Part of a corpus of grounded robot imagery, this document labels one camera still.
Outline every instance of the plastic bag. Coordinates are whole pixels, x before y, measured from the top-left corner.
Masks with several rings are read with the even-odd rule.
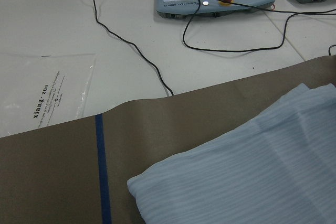
[[[81,118],[94,54],[0,57],[0,137]]]

